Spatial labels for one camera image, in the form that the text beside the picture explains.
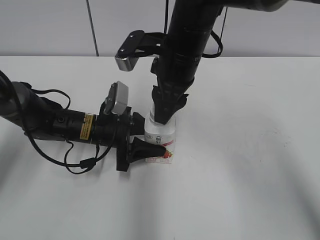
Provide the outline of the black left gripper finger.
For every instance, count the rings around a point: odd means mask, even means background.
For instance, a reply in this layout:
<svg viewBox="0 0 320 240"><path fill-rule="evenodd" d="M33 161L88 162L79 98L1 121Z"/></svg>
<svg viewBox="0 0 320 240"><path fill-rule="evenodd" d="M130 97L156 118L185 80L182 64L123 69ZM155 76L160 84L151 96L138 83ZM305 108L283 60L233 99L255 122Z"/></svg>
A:
<svg viewBox="0 0 320 240"><path fill-rule="evenodd" d="M138 112L130 117L130 135L139 136L145 134L145 118Z"/></svg>
<svg viewBox="0 0 320 240"><path fill-rule="evenodd" d="M148 143L137 137L133 138L129 147L128 162L130 164L147 158L163 157L166 152L166 148L164 146Z"/></svg>

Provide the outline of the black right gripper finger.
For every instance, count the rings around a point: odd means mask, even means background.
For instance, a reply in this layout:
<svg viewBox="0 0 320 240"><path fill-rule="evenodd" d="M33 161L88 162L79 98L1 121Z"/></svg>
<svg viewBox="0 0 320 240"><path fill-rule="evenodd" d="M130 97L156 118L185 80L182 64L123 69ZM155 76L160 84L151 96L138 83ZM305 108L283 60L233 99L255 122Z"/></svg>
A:
<svg viewBox="0 0 320 240"><path fill-rule="evenodd" d="M154 120L165 125L173 116L174 102L170 92L165 92L159 86L153 86L151 97L154 103Z"/></svg>
<svg viewBox="0 0 320 240"><path fill-rule="evenodd" d="M180 109L184 108L185 105L187 104L187 99L188 99L189 94L185 93L183 94L177 102L173 105L172 109L172 114L175 115L177 111Z"/></svg>

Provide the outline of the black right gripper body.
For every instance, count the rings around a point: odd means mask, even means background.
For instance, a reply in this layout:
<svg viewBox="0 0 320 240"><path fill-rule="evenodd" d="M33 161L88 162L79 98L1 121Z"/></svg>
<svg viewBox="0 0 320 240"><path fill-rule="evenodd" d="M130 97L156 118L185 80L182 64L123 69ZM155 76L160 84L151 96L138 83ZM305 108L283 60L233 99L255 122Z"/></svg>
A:
<svg viewBox="0 0 320 240"><path fill-rule="evenodd" d="M195 80L194 56L158 56L153 59L151 73L157 77L153 100L178 100Z"/></svg>

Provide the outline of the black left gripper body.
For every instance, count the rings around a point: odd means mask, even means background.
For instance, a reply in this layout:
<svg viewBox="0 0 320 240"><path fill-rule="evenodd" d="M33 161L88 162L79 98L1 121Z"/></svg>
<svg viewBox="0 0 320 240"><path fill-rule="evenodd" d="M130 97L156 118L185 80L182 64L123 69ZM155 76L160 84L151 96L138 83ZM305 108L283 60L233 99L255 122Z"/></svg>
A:
<svg viewBox="0 0 320 240"><path fill-rule="evenodd" d="M116 170L127 172L129 169L128 145L130 138L131 107L122 115L104 114L101 106L93 131L93 143L116 148Z"/></svg>

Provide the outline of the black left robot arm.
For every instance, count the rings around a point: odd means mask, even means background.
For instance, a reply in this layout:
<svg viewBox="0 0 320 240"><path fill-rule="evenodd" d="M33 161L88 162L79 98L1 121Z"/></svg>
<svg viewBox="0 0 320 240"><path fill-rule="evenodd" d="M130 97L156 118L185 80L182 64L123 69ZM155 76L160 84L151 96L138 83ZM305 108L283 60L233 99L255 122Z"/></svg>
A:
<svg viewBox="0 0 320 240"><path fill-rule="evenodd" d="M116 149L116 169L125 172L133 162L162 157L166 148L139 139L145 118L128 106L128 87L114 82L98 114L71 110L45 97L46 90L33 89L29 83L11 81L0 75L0 115L19 126L34 149L47 155L38 140L76 142Z"/></svg>

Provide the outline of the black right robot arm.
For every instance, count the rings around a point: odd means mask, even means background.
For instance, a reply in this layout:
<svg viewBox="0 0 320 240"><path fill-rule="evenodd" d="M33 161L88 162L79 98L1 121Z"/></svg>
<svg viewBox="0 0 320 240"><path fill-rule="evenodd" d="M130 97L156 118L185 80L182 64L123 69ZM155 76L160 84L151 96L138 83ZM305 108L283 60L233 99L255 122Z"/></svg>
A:
<svg viewBox="0 0 320 240"><path fill-rule="evenodd" d="M174 4L164 53L153 60L151 73L157 77L151 96L154 119L165 125L187 103L187 89L193 84L213 27L224 7L274 12L285 0L177 0Z"/></svg>

